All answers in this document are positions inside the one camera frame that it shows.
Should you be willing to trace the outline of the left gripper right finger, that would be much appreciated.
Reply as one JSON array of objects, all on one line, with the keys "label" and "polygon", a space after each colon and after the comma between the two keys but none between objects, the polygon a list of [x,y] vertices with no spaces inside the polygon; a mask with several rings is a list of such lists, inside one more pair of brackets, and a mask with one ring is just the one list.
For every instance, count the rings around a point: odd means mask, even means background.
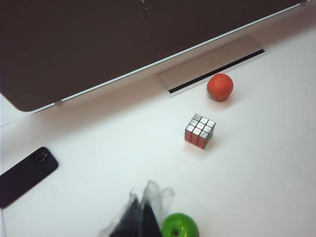
[{"label": "left gripper right finger", "polygon": [[147,182],[141,199],[141,237],[160,237],[165,217],[175,198],[172,187],[161,188],[153,180]]}]

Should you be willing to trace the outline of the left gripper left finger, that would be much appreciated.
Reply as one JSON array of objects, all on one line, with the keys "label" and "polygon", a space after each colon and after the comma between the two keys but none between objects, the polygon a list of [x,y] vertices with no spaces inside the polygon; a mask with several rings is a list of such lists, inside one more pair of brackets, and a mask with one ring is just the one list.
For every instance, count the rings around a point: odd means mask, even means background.
[{"label": "left gripper left finger", "polygon": [[120,214],[100,231],[101,237],[136,237],[140,216],[138,196],[130,191],[129,199]]}]

